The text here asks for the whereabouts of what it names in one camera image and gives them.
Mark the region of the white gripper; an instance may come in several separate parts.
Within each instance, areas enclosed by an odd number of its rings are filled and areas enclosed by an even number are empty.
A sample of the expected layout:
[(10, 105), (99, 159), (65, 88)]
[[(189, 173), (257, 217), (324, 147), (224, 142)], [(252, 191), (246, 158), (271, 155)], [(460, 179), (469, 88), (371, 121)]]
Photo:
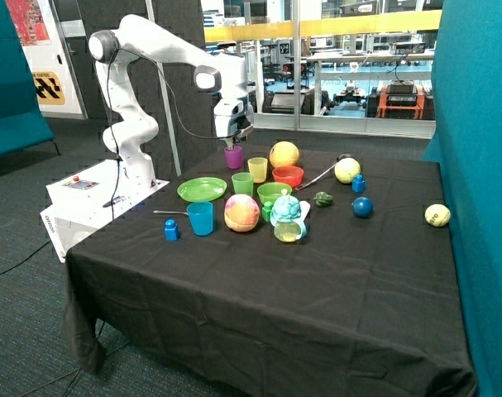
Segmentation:
[(214, 106), (214, 126), (217, 138), (232, 150), (241, 140), (253, 132), (254, 108), (248, 93), (237, 97), (225, 97), (219, 94), (219, 101)]

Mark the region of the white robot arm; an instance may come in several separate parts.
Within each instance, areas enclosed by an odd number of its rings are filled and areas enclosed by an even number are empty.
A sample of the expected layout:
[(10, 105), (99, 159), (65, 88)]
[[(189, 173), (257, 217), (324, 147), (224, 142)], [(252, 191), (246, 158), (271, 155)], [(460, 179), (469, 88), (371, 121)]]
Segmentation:
[(153, 139), (157, 121), (147, 115), (136, 100), (127, 73), (128, 65), (144, 58), (153, 62), (187, 64), (194, 67), (194, 83), (201, 93), (220, 93), (213, 109), (218, 138), (231, 145), (248, 135), (254, 111), (247, 92), (246, 62), (243, 57), (223, 52), (211, 55), (173, 35), (144, 17), (127, 15), (116, 30), (93, 33), (88, 41), (103, 96), (109, 108), (122, 120), (103, 133), (107, 148), (122, 159), (127, 184), (136, 189), (155, 186), (152, 159), (141, 145)]

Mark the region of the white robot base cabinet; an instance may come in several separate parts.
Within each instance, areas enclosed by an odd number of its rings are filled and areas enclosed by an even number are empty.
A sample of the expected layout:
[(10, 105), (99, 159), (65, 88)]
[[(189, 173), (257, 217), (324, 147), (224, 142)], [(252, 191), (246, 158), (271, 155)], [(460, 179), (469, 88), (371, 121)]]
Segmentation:
[(51, 205), (41, 219), (60, 262), (71, 247), (168, 184), (157, 179), (146, 188), (132, 186), (119, 165), (104, 160), (46, 186)]

